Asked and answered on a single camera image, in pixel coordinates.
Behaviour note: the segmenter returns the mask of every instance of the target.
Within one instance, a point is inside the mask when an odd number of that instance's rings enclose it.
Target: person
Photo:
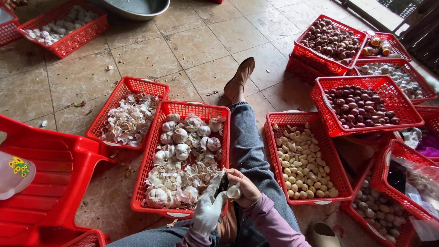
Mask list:
[[[221,192],[214,198],[221,179],[217,176],[200,197],[192,219],[176,222],[172,228],[164,226],[139,232],[108,247],[215,247],[232,243],[251,247],[310,246],[270,171],[255,113],[245,102],[245,83],[254,68],[254,58],[247,58],[224,87],[224,94],[231,101],[230,164],[233,168],[227,169],[227,178],[231,184],[240,183],[242,196],[235,200],[235,207],[229,203],[223,223],[219,224],[218,219],[227,196]]]

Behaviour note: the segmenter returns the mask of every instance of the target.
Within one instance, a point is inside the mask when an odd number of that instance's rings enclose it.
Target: jeans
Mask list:
[[[288,222],[291,228],[300,232],[296,218],[285,199],[285,194],[270,171],[270,164],[263,153],[264,143],[256,126],[255,112],[246,102],[233,104],[230,119],[230,167],[238,169],[248,177],[273,202],[274,208]],[[240,207],[235,210],[239,232],[237,246],[268,247],[264,235],[247,219]],[[139,232],[118,241],[108,247],[173,247],[188,231],[192,220],[177,222],[174,227],[166,226]],[[211,234],[212,247],[219,241],[218,231]]]

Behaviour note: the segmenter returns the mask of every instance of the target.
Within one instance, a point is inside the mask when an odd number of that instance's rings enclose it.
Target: brown boot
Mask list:
[[[312,222],[306,238],[312,247],[340,247],[337,236],[325,222]]]
[[[239,92],[244,92],[244,86],[253,70],[255,69],[255,59],[249,57],[242,61],[239,65],[236,74],[230,79],[224,87],[224,94],[233,102],[233,99]]]
[[[219,243],[227,245],[235,243],[238,235],[238,223],[235,215],[235,208],[233,202],[227,204],[227,214],[223,217],[223,222],[216,226],[218,229]]]

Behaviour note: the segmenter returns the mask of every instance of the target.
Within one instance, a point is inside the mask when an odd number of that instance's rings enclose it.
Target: purple sleeve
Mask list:
[[[205,238],[190,225],[189,231],[175,244],[175,247],[210,247],[211,244],[212,240],[210,238]]]
[[[305,236],[293,230],[273,206],[274,202],[261,193],[259,199],[243,211],[255,222],[270,246],[311,247]]]

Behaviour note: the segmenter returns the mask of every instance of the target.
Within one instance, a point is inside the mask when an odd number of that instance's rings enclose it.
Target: plastic bag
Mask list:
[[[405,195],[439,220],[439,167],[392,156],[407,169]]]

